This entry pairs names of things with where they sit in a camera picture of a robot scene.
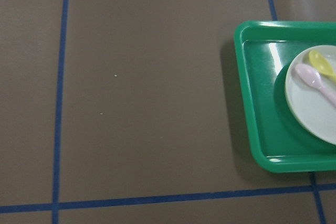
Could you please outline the pink plastic spoon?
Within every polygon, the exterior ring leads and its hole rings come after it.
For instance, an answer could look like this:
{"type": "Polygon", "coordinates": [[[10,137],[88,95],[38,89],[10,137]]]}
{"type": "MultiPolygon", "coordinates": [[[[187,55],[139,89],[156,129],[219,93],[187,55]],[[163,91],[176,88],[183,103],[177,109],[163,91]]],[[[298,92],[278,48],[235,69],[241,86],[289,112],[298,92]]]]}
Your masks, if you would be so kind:
{"type": "Polygon", "coordinates": [[[320,74],[314,67],[299,63],[294,66],[294,70],[307,86],[319,91],[335,106],[335,93],[323,84],[320,74]]]}

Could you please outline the white round plate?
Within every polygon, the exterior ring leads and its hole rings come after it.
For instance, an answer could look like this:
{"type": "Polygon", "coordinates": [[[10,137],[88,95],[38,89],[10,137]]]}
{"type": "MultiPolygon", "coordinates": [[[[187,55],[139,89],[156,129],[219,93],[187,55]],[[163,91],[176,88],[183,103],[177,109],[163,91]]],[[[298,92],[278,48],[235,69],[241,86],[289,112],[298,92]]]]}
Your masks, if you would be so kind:
{"type": "MultiPolygon", "coordinates": [[[[335,144],[335,106],[319,91],[307,86],[296,74],[294,66],[310,65],[308,53],[316,50],[331,64],[335,71],[335,46],[319,45],[299,53],[289,65],[285,78],[285,96],[295,119],[317,138],[335,144]]],[[[323,84],[335,93],[335,82],[320,74],[323,84]]]]}

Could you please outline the yellow plastic spoon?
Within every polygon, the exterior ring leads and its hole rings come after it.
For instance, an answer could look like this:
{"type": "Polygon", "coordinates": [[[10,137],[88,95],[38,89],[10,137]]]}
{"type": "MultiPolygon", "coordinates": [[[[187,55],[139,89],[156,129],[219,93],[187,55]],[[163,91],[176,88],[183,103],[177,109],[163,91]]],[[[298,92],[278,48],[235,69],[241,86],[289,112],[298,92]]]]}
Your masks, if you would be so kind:
{"type": "Polygon", "coordinates": [[[335,82],[335,71],[327,59],[318,51],[311,50],[308,53],[310,64],[323,76],[335,82]]]}

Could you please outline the brown paper table cover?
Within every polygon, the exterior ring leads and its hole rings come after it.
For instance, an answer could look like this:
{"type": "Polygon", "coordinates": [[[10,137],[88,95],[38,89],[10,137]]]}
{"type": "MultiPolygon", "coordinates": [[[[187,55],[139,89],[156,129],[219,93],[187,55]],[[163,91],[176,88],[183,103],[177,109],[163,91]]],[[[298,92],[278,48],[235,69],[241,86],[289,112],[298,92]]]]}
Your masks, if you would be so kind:
{"type": "Polygon", "coordinates": [[[234,31],[335,0],[1,0],[1,223],[335,223],[249,149],[234,31]]]}

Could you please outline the green plastic tray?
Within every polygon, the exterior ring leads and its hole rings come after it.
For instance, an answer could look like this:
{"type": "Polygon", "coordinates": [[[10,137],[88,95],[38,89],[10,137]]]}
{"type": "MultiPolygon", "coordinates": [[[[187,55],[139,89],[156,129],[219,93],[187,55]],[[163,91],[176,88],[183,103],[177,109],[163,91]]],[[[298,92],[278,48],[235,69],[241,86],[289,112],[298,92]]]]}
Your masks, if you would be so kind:
{"type": "Polygon", "coordinates": [[[285,98],[290,64],[312,46],[335,45],[335,23],[247,21],[234,43],[255,161],[273,173],[335,170],[335,146],[305,130],[285,98]]]}

